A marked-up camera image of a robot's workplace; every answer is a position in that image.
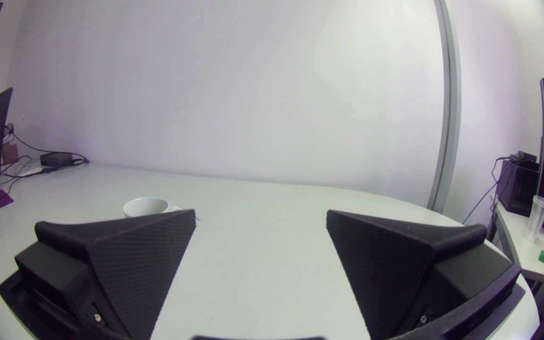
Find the white coffee cup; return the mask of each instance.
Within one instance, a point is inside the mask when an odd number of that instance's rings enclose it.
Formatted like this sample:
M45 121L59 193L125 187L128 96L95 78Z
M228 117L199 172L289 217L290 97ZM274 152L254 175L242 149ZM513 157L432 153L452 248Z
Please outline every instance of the white coffee cup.
M181 210L179 207L170 206L169 202L158 197L141 197L130 200L123 206L125 217L138 217L154 215L156 213L170 213Z

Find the power strip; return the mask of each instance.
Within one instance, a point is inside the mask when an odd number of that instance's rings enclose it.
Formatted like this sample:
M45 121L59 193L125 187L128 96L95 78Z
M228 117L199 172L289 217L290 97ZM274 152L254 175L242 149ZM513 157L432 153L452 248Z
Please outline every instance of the power strip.
M43 168L41 168L41 167L39 166L39 168L34 168L34 169L31 169L31 170L22 172L22 174L19 174L18 176L23 177L23 176L28 176L28 175L36 174L37 172L40 172L40 171L42 171L42 170L43 170Z

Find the clear plastic cup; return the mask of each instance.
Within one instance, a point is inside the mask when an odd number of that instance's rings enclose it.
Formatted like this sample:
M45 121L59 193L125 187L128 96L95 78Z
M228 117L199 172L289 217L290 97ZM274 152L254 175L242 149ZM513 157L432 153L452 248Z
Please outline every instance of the clear plastic cup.
M528 224L526 225L526 230L524 231L524 237L528 241L534 242L538 231L540 231L540 226L543 225L544 221L544 198L541 196L533 197L533 208L530 212L530 218L528 219Z

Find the white wall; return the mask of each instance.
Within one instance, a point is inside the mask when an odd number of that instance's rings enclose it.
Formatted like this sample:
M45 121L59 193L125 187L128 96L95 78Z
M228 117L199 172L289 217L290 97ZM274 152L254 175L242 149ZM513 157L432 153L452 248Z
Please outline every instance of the white wall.
M490 175L494 159L518 150L539 153L544 1L450 4L460 52L462 113L444 214L462 221L494 183ZM483 200L468 223L488 223L490 204L490 199Z
M0 92L9 87L9 63L28 0L0 0Z
M443 96L431 0L32 1L9 74L8 120L43 148L429 198Z

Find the white table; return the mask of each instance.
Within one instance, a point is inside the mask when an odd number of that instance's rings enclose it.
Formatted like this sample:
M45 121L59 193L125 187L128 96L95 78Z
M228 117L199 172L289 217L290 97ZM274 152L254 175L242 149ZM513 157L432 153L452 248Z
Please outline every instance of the white table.
M197 228L153 332L153 339L368 340L364 320L326 231L326 211L459 226L438 213L365 192L180 176L88 164L19 181L0 209L0 283L13 256L36 241L39 220L80 223L122 218L133 198L159 196L194 208ZM528 339L538 327L524 297L493 334ZM0 297L0 339L30 336Z
M506 240L512 260L522 267L522 275L531 280L544 283L544 263L538 260L538 254L544 250L544 228L532 243L524 237L528 217L508 212L501 202L495 209L496 227L501 240Z

